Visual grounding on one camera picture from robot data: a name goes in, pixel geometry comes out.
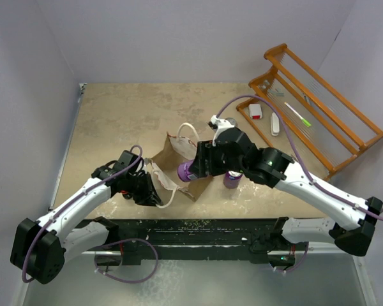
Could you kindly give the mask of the patterned canvas tote bag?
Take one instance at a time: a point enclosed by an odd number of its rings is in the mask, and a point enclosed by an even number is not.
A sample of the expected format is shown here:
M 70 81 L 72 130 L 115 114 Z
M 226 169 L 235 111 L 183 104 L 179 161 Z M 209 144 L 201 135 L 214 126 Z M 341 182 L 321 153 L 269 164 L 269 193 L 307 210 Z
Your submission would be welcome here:
M 175 135 L 167 133 L 159 153 L 146 159 L 145 164 L 155 189 L 170 193 L 170 198 L 161 200 L 156 207 L 160 209 L 169 207 L 176 193 L 181 193 L 196 202 L 213 180 L 212 177 L 199 179 L 185 172 L 185 166 L 192 163 L 196 156 L 199 140 L 199 134 L 194 126 L 184 122 Z

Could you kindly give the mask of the red cola can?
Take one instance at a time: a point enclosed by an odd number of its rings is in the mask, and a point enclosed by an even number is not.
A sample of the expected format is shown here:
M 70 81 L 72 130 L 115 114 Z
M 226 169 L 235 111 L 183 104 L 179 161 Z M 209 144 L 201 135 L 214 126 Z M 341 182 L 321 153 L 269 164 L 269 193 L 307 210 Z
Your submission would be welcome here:
M 229 121 L 233 126 L 237 127 L 237 121 L 232 117 L 227 117 L 227 121 Z

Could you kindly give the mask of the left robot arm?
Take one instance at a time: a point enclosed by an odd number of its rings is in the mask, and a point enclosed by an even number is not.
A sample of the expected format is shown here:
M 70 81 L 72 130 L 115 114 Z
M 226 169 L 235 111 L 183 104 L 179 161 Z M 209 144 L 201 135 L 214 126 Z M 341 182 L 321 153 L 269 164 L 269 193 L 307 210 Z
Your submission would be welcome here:
M 25 283 L 47 284 L 63 265 L 93 248 L 111 250 L 130 242 L 119 226 L 97 217 L 83 228 L 85 217 L 115 194 L 140 206 L 162 203 L 146 171 L 141 154 L 125 150 L 117 160 L 96 168 L 84 185 L 64 203 L 33 221 L 24 219 L 16 229 L 11 263 L 20 268 Z

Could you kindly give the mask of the purple soda can front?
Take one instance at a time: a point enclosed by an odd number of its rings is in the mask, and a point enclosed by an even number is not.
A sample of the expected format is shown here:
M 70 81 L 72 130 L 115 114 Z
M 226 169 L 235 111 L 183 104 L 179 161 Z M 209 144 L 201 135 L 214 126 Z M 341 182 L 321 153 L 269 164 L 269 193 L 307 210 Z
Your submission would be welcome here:
M 177 168 L 177 175 L 182 182 L 190 182 L 197 179 L 197 176 L 190 171 L 190 166 L 193 164 L 193 161 L 187 161 L 181 163 Z

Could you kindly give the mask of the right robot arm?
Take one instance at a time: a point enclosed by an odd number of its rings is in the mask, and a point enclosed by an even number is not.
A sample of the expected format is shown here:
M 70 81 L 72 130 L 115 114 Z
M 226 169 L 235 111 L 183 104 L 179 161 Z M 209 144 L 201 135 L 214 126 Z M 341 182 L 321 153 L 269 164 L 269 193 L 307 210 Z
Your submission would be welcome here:
M 353 256 L 365 256 L 375 232 L 374 215 L 382 208 L 382 202 L 375 197 L 365 200 L 307 175 L 297 161 L 278 149 L 257 148 L 236 127 L 220 133 L 215 140 L 198 142 L 188 171 L 194 179 L 238 172 L 256 184 L 291 194 L 326 215 L 284 219 L 281 228 L 271 233 L 271 242 L 277 249 L 322 242 L 334 244 Z

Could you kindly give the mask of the purple soda can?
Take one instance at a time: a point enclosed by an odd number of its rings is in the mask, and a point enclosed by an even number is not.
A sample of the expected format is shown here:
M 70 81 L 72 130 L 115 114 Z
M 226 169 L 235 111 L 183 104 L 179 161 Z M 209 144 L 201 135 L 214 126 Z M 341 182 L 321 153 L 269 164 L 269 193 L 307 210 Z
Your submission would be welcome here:
M 228 171 L 223 178 L 223 185 L 228 189 L 235 189 L 238 187 L 243 174 L 236 171 Z
M 193 164 L 193 161 L 187 161 L 181 163 L 177 168 L 177 175 L 182 182 L 190 182 L 197 179 L 197 176 L 190 171 L 190 166 Z

